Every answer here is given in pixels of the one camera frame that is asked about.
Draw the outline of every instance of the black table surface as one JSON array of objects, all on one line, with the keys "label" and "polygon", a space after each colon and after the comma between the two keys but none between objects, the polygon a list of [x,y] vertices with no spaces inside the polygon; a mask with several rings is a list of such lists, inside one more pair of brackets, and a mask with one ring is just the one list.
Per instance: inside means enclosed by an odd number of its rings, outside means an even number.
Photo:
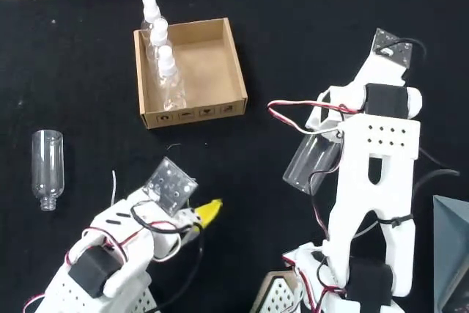
[{"label": "black table surface", "polygon": [[[424,97],[421,145],[468,171],[465,0],[158,1],[171,23],[229,18],[249,95],[244,116],[144,128],[132,34],[141,0],[0,1],[3,312],[19,312],[28,297],[43,292],[81,230],[109,206],[112,169],[117,198],[126,197],[164,155],[197,179],[192,205],[224,201],[206,231],[195,282],[166,311],[247,312],[265,274],[284,267],[282,252],[322,240],[309,198],[281,179],[302,136],[271,118],[265,105],[276,98],[315,99],[331,84],[350,82],[377,27],[426,43],[427,61],[418,66],[416,49],[409,77]],[[309,110],[289,113],[304,121]],[[42,128],[64,134],[66,186],[52,213],[40,211],[30,186],[31,134]],[[180,145],[168,150],[171,144]],[[421,158],[415,177],[435,168]],[[413,288],[397,299],[406,312],[432,310],[432,195],[468,199],[468,186],[464,177],[441,177],[417,197]],[[328,177],[319,194],[325,215],[335,190],[336,176]],[[361,237],[352,252],[383,258],[381,236]],[[171,262],[150,266],[150,289],[159,301],[185,281],[195,256],[192,245]]]}]

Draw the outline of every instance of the metal bracket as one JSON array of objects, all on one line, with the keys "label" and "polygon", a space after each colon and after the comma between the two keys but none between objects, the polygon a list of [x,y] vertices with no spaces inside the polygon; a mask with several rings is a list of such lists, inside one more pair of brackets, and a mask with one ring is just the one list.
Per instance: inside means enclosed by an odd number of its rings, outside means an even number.
[{"label": "metal bracket", "polygon": [[194,179],[165,157],[142,191],[173,217],[197,186]]},{"label": "metal bracket", "polygon": [[[399,38],[394,34],[382,29],[377,29],[373,39],[372,51],[375,52],[377,49],[398,39]],[[410,58],[412,56],[412,44],[398,43],[390,48],[383,49],[382,53],[385,54],[392,62],[408,69],[410,66]]]}]

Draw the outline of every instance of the grey metal part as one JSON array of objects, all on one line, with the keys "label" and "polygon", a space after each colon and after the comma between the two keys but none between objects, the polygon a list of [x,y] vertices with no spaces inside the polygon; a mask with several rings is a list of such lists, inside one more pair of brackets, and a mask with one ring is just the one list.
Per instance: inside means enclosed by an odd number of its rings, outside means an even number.
[{"label": "grey metal part", "polygon": [[142,190],[172,217],[197,186],[194,179],[165,157]]},{"label": "grey metal part", "polygon": [[[377,29],[376,34],[374,35],[372,50],[375,51],[378,48],[383,47],[389,43],[392,43],[395,40],[398,40],[399,37],[395,36],[392,33],[386,32],[383,29]],[[388,50],[383,50],[384,54],[396,64],[399,64],[407,69],[410,66],[410,58],[412,56],[412,44],[410,43],[399,43],[393,45]]]},{"label": "grey metal part", "polygon": [[435,313],[441,313],[469,253],[469,202],[433,196],[433,276]]}]

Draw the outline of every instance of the yellow component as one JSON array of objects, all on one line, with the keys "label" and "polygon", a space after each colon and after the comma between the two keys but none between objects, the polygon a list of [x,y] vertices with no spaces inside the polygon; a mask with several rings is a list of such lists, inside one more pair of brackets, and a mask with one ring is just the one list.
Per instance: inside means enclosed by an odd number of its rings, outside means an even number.
[{"label": "yellow component", "polygon": [[196,208],[196,213],[202,219],[201,225],[204,229],[215,219],[222,205],[221,199],[214,199],[210,203]]}]

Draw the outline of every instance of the printed icon on box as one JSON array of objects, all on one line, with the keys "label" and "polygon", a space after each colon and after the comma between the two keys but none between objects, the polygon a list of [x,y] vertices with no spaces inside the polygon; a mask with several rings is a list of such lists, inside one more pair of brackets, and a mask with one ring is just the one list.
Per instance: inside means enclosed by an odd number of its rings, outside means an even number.
[{"label": "printed icon on box", "polygon": [[194,117],[195,116],[194,116],[193,111],[185,111],[185,112],[179,114],[179,118],[181,120],[189,120],[189,119],[193,119]]},{"label": "printed icon on box", "polygon": [[233,106],[232,104],[229,104],[229,105],[227,105],[227,106],[222,106],[222,107],[220,108],[220,112],[221,112],[222,114],[230,114],[230,113],[232,113],[233,111],[235,111],[235,106]]},{"label": "printed icon on box", "polygon": [[158,116],[158,121],[159,122],[168,122],[168,121],[171,121],[173,120],[173,116],[171,115],[159,115]]},{"label": "printed icon on box", "polygon": [[202,108],[199,114],[201,117],[209,117],[210,115],[214,115],[214,113],[215,108]]}]

